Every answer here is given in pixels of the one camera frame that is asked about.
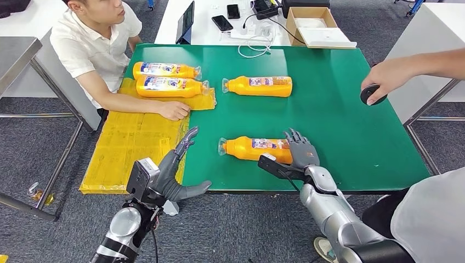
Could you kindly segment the person's right hand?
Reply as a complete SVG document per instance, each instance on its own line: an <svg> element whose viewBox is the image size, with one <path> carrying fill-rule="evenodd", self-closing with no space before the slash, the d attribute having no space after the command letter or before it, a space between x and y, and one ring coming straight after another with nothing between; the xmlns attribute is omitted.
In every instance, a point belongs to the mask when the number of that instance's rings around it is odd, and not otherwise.
<svg viewBox="0 0 465 263"><path fill-rule="evenodd" d="M179 101L157 101L157 113L166 119L178 121L190 113L190 107Z"/></svg>

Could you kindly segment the person's hand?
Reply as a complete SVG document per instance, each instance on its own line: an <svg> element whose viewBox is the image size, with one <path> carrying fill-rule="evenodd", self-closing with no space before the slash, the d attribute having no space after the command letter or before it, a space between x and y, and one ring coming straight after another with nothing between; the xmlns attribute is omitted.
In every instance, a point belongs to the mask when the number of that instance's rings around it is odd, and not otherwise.
<svg viewBox="0 0 465 263"><path fill-rule="evenodd" d="M374 105L382 97L401 87L417 75L415 56L384 60L374 66L362 81L361 90L376 84L379 88L366 100L367 105Z"/></svg>

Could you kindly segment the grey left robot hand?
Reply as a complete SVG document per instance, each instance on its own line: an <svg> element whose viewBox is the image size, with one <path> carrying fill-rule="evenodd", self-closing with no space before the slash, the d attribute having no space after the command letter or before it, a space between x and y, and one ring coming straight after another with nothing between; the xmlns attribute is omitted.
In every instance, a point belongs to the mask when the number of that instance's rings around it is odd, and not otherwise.
<svg viewBox="0 0 465 263"><path fill-rule="evenodd" d="M160 175L158 179L151 184L151 187L167 200L178 202L202 195L212 184L210 181L206 180L198 185L183 186L175 179L179 163L183 159L188 148L195 143L193 139L198 132L198 126L189 129L185 136L178 142L175 149L170 150L158 166Z"/></svg>

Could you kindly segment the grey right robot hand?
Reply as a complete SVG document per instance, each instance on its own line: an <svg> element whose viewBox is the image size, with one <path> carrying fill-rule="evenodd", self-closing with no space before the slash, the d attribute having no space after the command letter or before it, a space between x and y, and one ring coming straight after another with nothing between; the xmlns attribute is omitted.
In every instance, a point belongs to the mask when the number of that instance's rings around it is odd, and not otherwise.
<svg viewBox="0 0 465 263"><path fill-rule="evenodd" d="M293 167L304 170L310 165L320 165L315 147L305 136L292 128L289 128L289 132L285 131L284 134L289 144Z"/></svg>

